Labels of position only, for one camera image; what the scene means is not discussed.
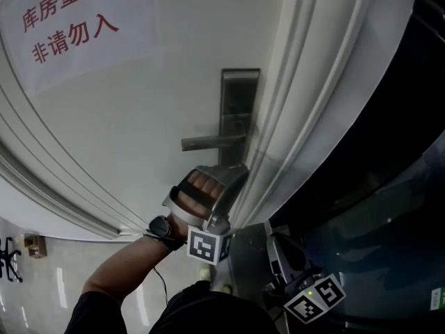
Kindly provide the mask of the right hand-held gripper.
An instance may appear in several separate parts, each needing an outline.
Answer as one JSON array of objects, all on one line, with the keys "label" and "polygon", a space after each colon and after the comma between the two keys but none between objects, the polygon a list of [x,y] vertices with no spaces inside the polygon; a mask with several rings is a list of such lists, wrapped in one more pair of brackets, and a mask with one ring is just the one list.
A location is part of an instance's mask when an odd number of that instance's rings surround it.
[{"label": "right hand-held gripper", "polygon": [[312,262],[303,245],[290,236],[272,233],[267,252],[273,280],[266,286],[266,307],[281,307],[309,324],[346,298],[334,274]]}]

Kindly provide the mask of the person's left hand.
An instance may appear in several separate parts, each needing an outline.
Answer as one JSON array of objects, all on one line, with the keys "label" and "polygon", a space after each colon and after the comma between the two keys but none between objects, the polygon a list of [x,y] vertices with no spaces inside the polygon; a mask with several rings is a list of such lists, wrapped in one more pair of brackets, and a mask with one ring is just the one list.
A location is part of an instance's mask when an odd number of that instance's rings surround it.
[{"label": "person's left hand", "polygon": [[[208,198],[215,202],[220,194],[224,190],[224,186],[214,180],[212,177],[194,170],[187,178],[187,182],[195,189],[203,194],[206,194]],[[180,191],[175,198],[175,203],[183,210],[189,212],[193,216],[208,220],[211,215],[211,210],[207,209],[201,203],[195,201],[184,192]]]}]

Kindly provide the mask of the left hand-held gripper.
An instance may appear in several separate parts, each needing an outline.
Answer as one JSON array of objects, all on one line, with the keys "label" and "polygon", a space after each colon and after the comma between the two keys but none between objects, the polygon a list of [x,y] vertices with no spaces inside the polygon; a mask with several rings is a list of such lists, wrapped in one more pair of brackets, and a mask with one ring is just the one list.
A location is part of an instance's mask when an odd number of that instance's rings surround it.
[{"label": "left hand-held gripper", "polygon": [[[234,236],[229,222],[229,212],[248,179],[249,170],[243,164],[196,166],[188,175],[195,172],[199,172],[208,180],[215,182],[217,186],[221,186],[220,195],[213,199],[209,194],[193,186],[188,181],[189,176],[185,176],[178,185],[171,188],[163,201],[163,206],[188,225],[187,256],[207,264],[217,265],[229,255]],[[202,206],[208,211],[209,216],[199,218],[180,207],[177,202],[180,193]]]}]

